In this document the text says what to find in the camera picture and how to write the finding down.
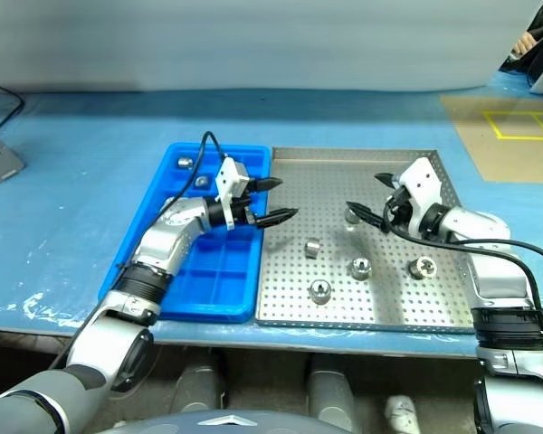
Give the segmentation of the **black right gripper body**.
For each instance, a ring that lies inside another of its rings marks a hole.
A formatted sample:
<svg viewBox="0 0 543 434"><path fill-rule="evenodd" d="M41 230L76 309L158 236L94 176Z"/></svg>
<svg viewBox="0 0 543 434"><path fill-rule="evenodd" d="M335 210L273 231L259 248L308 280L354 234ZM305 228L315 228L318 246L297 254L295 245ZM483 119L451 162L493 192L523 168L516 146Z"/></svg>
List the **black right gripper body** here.
<svg viewBox="0 0 543 434"><path fill-rule="evenodd" d="M390 224L394 227L406 226L412 217L412 205L409 202L411 195L405 186L396 186L390 189L393 192L386 199L386 204L392 214Z"/></svg>

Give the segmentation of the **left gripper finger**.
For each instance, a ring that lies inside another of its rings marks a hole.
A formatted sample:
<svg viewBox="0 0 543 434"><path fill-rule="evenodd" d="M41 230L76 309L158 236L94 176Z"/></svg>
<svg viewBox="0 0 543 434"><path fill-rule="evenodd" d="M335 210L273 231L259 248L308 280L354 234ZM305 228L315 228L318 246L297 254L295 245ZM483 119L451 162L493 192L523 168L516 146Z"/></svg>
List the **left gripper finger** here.
<svg viewBox="0 0 543 434"><path fill-rule="evenodd" d="M255 218L255 226L258 229L265 229L272 226L277 226L294 217L297 213L297 208L280 208L266 215L257 216Z"/></svg>
<svg viewBox="0 0 543 434"><path fill-rule="evenodd" d="M246 189L249 193L261 193L270 191L282 183L283 181L277 177L251 178Z"/></svg>

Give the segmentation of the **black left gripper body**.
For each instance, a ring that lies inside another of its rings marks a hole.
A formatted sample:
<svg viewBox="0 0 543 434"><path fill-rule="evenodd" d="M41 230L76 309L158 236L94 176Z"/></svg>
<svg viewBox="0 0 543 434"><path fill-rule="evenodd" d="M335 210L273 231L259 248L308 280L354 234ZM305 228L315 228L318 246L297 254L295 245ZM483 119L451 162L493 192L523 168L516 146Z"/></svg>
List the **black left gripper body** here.
<svg viewBox="0 0 543 434"><path fill-rule="evenodd" d="M252 212L250 206L252 195L244 192L240 197L232 199L232 216L236 225L255 225L257 216Z"/></svg>

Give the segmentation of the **bystander bare hand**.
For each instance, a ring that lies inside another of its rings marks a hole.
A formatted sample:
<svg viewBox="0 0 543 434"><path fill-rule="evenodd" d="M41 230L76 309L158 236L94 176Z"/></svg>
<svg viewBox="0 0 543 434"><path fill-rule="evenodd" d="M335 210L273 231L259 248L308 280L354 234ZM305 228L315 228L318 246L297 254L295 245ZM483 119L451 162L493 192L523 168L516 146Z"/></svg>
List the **bystander bare hand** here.
<svg viewBox="0 0 543 434"><path fill-rule="evenodd" d="M538 41L534 38L534 36L531 33L524 32L519 37L519 39L514 43L511 52L515 56L523 56L527 54L530 50L532 50L537 44L538 44Z"/></svg>

